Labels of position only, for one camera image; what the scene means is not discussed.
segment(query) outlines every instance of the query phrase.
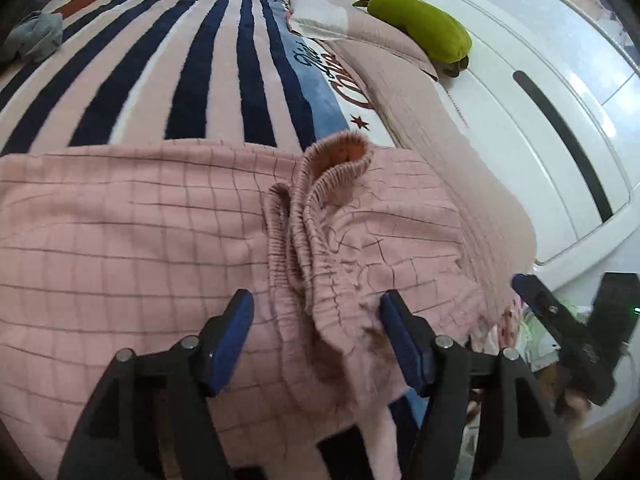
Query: pink checkered fabric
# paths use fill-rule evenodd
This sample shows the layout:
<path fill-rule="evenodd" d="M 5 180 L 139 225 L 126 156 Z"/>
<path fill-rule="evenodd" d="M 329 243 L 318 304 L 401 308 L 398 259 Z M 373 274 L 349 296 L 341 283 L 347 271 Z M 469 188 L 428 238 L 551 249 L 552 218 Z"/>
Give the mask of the pink checkered fabric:
<path fill-rule="evenodd" d="M 247 288 L 254 323 L 210 412 L 232 466 L 277 460 L 406 387 L 384 290 L 436 332 L 482 340 L 498 313 L 465 250 L 431 168 L 354 133 L 302 156 L 205 140 L 6 156 L 0 416 L 53 478 L 119 348 L 167 349 Z"/>

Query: floor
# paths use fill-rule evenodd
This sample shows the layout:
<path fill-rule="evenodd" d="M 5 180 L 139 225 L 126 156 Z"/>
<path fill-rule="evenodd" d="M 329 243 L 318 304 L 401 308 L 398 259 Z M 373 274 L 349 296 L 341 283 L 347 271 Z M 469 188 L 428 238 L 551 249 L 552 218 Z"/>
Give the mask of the floor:
<path fill-rule="evenodd" d="M 616 127 L 611 138 L 620 157 L 632 160 L 640 148 L 640 77 L 600 33 L 560 0 L 488 0 L 546 41 L 574 70 L 600 102 Z M 640 186 L 640 162 L 630 174 L 632 184 Z M 640 269 L 640 230 L 631 235 L 611 255 L 573 282 L 556 291 L 559 299 L 575 304 L 591 304 L 604 272 L 638 272 Z M 618 412 L 638 398 L 640 329 L 631 340 L 635 362 L 623 358 L 615 371 L 616 391 L 601 408 L 595 408 L 585 426 Z"/>
<path fill-rule="evenodd" d="M 621 156 L 640 149 L 640 77 L 600 33 L 560 0 L 488 0 L 529 27 L 564 59 L 616 127 Z M 640 164 L 633 184 L 640 183 Z"/>

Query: black strip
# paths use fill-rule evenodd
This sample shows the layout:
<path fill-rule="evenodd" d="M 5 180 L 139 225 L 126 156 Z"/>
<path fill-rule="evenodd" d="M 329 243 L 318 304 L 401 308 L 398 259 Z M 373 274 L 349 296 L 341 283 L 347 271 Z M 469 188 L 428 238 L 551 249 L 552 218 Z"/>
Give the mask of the black strip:
<path fill-rule="evenodd" d="M 180 0 L 167 9 L 123 56 L 100 85 L 76 126 L 70 146 L 107 144 L 129 92 L 175 22 L 198 0 Z"/>
<path fill-rule="evenodd" d="M 589 157 L 584 153 L 580 142 L 575 138 L 574 133 L 558 113 L 558 110 L 553 106 L 551 101 L 549 101 L 543 91 L 538 88 L 527 74 L 521 70 L 516 70 L 516 72 L 513 73 L 513 79 L 536 104 L 549 123 L 551 123 L 554 130 L 558 133 L 562 142 L 564 142 L 564 145 L 569 150 L 569 154 L 574 158 L 575 164 L 578 166 L 578 170 L 580 170 L 587 188 L 589 188 L 589 192 L 591 193 L 591 197 L 593 197 L 593 201 L 598 209 L 600 218 L 603 222 L 606 222 L 613 216 L 611 204 L 609 203 L 609 199 L 602 187 L 602 183 L 600 182 L 596 171 L 593 169 Z"/>
<path fill-rule="evenodd" d="M 374 480 L 357 426 L 319 442 L 318 451 L 332 480 Z"/>
<path fill-rule="evenodd" d="M 391 417 L 396 424 L 396 443 L 398 444 L 398 464 L 400 472 L 404 474 L 411 462 L 411 452 L 415 439 L 418 437 L 418 425 L 414 419 L 409 401 L 405 396 L 400 397 L 389 405 Z"/>
<path fill-rule="evenodd" d="M 291 67 L 289 59 L 287 59 L 282 38 L 280 37 L 280 31 L 278 30 L 278 24 L 273 15 L 273 9 L 271 9 L 267 0 L 260 0 L 260 3 L 262 4 L 262 15 L 267 25 L 271 58 L 282 81 L 282 88 L 287 106 L 289 107 L 291 122 L 296 130 L 300 147 L 306 150 L 316 142 L 316 130 L 314 128 L 314 117 L 311 105 L 305 99 L 298 76 Z"/>
<path fill-rule="evenodd" d="M 135 7 L 125 10 L 96 36 L 91 38 L 67 62 L 58 73 L 50 79 L 38 96 L 31 102 L 27 111 L 22 115 L 17 126 L 9 136 L 2 149 L 1 155 L 7 153 L 27 153 L 38 135 L 53 107 L 73 84 L 89 63 L 94 60 L 105 46 L 109 44 L 130 22 L 140 16 L 161 0 L 145 0 Z"/>
<path fill-rule="evenodd" d="M 264 94 L 264 81 L 254 43 L 254 11 L 252 0 L 242 0 L 238 26 L 238 79 L 244 140 L 265 146 L 276 146 L 273 125 Z"/>
<path fill-rule="evenodd" d="M 111 0 L 108 4 L 101 5 L 95 10 L 88 12 L 82 18 L 79 18 L 71 25 L 69 25 L 62 33 L 62 43 L 65 43 L 66 40 L 75 35 L 81 28 L 87 25 L 89 22 L 92 22 L 95 18 L 97 18 L 103 12 L 107 10 L 113 9 L 113 7 L 126 2 L 127 0 Z M 9 102 L 9 99 L 14 96 L 18 88 L 22 86 L 22 84 L 30 78 L 31 74 L 35 72 L 35 70 L 39 67 L 39 65 L 35 63 L 29 63 L 22 67 L 18 73 L 14 75 L 14 77 L 7 83 L 4 88 L 0 91 L 0 110 L 2 110 L 6 104 Z"/>
<path fill-rule="evenodd" d="M 216 0 L 200 24 L 175 88 L 165 139 L 204 139 L 213 46 L 229 0 Z"/>
<path fill-rule="evenodd" d="M 267 480 L 261 467 L 239 467 L 233 473 L 236 480 Z"/>

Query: beige fabric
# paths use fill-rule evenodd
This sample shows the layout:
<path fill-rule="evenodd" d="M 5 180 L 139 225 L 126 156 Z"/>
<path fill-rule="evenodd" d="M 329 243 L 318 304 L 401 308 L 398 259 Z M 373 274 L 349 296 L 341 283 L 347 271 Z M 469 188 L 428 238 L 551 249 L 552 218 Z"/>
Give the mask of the beige fabric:
<path fill-rule="evenodd" d="M 487 328 L 493 326 L 513 304 L 511 277 L 530 272 L 534 263 L 529 217 L 452 122 L 421 70 L 370 44 L 324 44 L 358 75 L 396 146 L 419 153 L 442 179 L 469 249 L 462 268 L 481 283 L 490 306 Z"/>
<path fill-rule="evenodd" d="M 289 0 L 293 32 L 316 40 L 358 40 L 386 48 L 411 61 L 436 81 L 438 73 L 414 40 L 395 27 L 351 5 L 356 0 Z"/>
<path fill-rule="evenodd" d="M 255 317 L 209 403 L 232 466 L 271 463 L 406 388 L 378 319 L 398 289 L 436 333 L 482 341 L 460 215 L 417 153 L 331 136 L 304 155 L 165 142 L 0 159 L 0 418 L 45 480 L 123 347 Z"/>

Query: blue gripper pad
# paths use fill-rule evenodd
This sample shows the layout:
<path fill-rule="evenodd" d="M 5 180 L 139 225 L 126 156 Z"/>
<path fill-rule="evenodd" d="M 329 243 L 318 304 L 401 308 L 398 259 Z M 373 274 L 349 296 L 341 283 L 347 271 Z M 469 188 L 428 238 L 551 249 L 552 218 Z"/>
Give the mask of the blue gripper pad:
<path fill-rule="evenodd" d="M 431 349 L 435 334 L 429 323 L 412 316 L 396 290 L 388 290 L 380 298 L 380 319 L 404 380 L 424 396 L 435 381 L 436 370 Z"/>
<path fill-rule="evenodd" d="M 214 396 L 231 380 L 253 321 L 254 297 L 241 288 L 224 313 L 209 319 L 200 332 L 205 360 L 203 379 Z"/>

